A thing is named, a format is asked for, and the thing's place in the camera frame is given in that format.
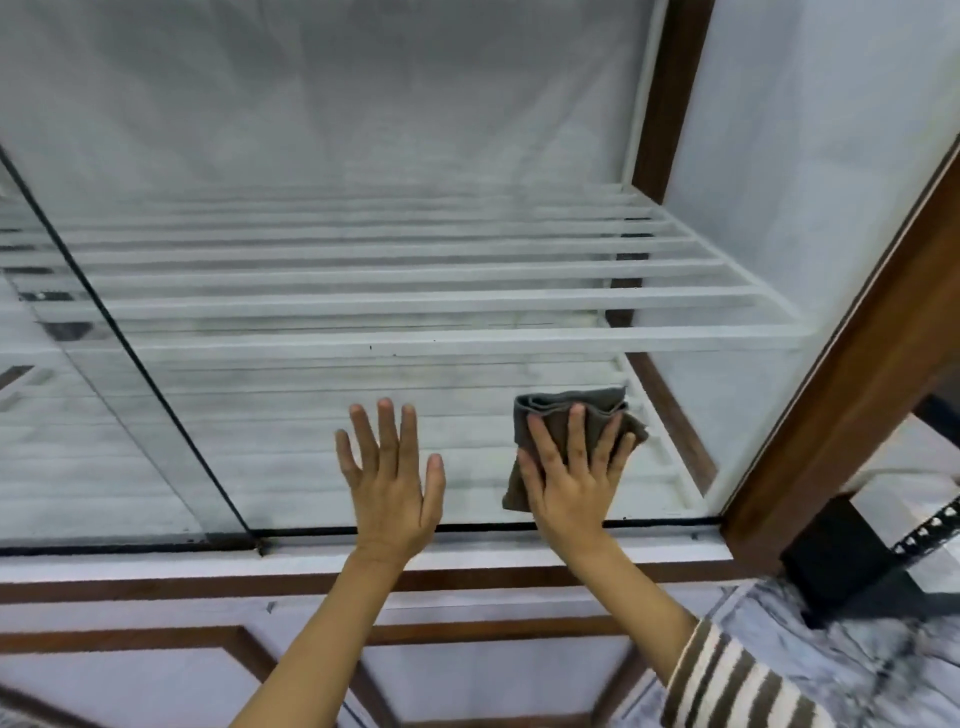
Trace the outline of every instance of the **left hand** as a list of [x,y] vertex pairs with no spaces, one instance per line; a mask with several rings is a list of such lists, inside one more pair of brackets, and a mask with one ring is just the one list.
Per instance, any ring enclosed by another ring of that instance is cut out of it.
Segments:
[[350,407],[363,467],[357,467],[349,435],[342,429],[336,434],[337,460],[353,498],[356,553],[403,569],[433,539],[444,512],[444,461],[438,454],[430,455],[422,493],[417,410],[412,404],[403,405],[399,437],[394,404],[380,400],[376,411],[379,446],[366,410],[359,404]]

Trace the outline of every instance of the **finger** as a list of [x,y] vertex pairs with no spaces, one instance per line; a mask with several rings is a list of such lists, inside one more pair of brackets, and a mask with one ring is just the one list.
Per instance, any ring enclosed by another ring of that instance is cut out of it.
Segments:
[[363,469],[370,473],[376,473],[380,462],[380,450],[376,446],[376,438],[373,437],[373,428],[370,427],[370,419],[367,417],[367,410],[359,404],[350,406],[350,421],[353,423],[353,431],[357,436],[357,444],[360,446],[360,462]]
[[570,416],[566,424],[566,462],[570,474],[582,478],[589,474],[587,465],[587,434],[584,432],[584,420],[587,409],[580,404],[570,407]]
[[566,475],[566,466],[564,460],[557,450],[557,444],[546,429],[543,419],[537,415],[527,415],[527,424],[530,427],[530,434],[533,435],[534,442],[537,444],[537,452],[540,454],[540,462],[546,471],[547,479],[560,480]]
[[417,410],[413,404],[404,404],[400,409],[400,462],[396,466],[396,474],[411,482],[420,482]]
[[394,403],[387,398],[378,401],[376,416],[380,428],[380,468],[377,472],[393,480],[396,477],[396,455],[399,450]]
[[360,485],[360,476],[362,473],[357,468],[356,461],[353,459],[353,450],[350,447],[350,436],[346,430],[338,429],[333,439],[337,444],[337,462],[340,464],[340,472],[347,479],[347,485],[350,488],[356,488]]
[[423,493],[423,506],[420,509],[420,524],[436,528],[444,515],[444,491],[446,490],[446,472],[444,459],[436,452],[426,461],[426,485]]
[[540,477],[540,469],[530,453],[523,448],[517,448],[516,462],[520,466],[523,486],[527,489],[530,510],[538,517],[543,512],[543,478]]
[[635,442],[636,436],[634,433],[628,432],[620,441],[620,447],[616,449],[616,454],[610,463],[610,469],[607,470],[607,482],[611,484],[614,490],[620,483],[620,476],[623,474],[623,469],[627,467],[627,460],[630,459],[630,453],[634,451]]
[[610,465],[610,454],[613,452],[613,446],[616,444],[616,433],[620,431],[620,421],[623,416],[613,415],[613,418],[603,428],[600,433],[600,439],[597,441],[597,447],[593,451],[593,459],[590,462],[590,469],[593,476],[597,477],[607,472]]

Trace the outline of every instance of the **forearm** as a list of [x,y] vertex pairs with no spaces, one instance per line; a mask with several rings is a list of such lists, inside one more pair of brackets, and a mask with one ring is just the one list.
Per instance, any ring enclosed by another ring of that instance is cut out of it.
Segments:
[[666,685],[697,619],[638,569],[612,537],[568,563]]
[[336,722],[360,651],[401,567],[354,551],[317,613],[232,728],[326,728]]

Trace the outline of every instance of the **right hand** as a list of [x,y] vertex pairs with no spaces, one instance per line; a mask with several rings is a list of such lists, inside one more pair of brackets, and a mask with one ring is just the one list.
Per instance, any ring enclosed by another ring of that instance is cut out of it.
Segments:
[[543,420],[536,415],[527,417],[546,473],[545,484],[533,457],[523,448],[516,452],[537,529],[571,568],[610,542],[603,521],[636,444],[636,436],[628,432],[616,453],[612,452],[620,428],[621,415],[617,415],[604,428],[592,458],[588,458],[585,416],[582,404],[570,407],[566,446],[569,466],[564,465]]

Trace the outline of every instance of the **glass panel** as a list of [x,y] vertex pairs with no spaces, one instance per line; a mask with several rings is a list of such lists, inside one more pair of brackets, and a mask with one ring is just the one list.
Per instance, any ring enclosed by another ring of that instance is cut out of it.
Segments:
[[250,547],[0,160],[0,550]]
[[651,0],[11,0],[0,121],[252,528],[351,525],[331,434],[384,395],[448,525],[529,526],[515,395],[610,385],[612,519],[715,519],[960,118],[939,3],[798,7],[715,10],[663,206]]

